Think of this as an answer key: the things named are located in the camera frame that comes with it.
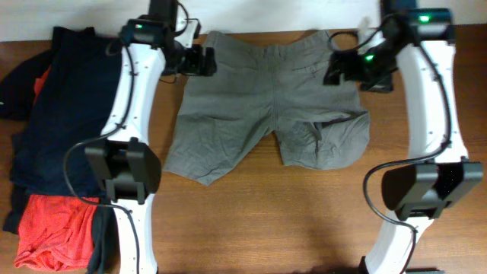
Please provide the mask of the grey shorts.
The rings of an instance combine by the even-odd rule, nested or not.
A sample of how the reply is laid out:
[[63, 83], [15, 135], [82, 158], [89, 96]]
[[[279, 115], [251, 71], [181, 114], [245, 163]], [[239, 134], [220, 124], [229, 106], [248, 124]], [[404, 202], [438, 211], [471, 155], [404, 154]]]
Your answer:
[[253, 46], [211, 32], [216, 73], [191, 77], [164, 170], [209, 185], [274, 133], [282, 163], [314, 170], [354, 164], [370, 140], [355, 83], [323, 82], [331, 52], [320, 30], [288, 45]]

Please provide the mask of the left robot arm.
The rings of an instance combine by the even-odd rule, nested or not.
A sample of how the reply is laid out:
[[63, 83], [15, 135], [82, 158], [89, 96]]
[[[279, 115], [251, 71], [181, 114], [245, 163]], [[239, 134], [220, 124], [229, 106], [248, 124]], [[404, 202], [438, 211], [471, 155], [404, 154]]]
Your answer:
[[148, 127], [162, 76], [211, 76], [215, 51], [194, 44], [201, 24], [177, 0], [152, 1], [148, 13], [122, 27], [122, 66], [113, 107], [101, 134], [84, 149], [105, 208], [116, 216], [121, 273], [156, 273], [151, 211], [161, 162], [149, 147]]

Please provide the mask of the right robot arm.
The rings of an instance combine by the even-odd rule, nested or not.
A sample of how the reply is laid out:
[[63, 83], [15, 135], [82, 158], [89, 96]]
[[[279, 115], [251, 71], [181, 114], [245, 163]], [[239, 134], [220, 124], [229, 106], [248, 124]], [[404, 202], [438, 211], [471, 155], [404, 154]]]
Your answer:
[[324, 84], [356, 81], [362, 91], [389, 93], [392, 74], [399, 72], [409, 124], [407, 159], [378, 166], [387, 211], [358, 272], [406, 273], [425, 230], [484, 174], [479, 162], [469, 160], [457, 120], [453, 16], [448, 8], [382, 1], [380, 25], [363, 22], [355, 35], [355, 47], [333, 50]]

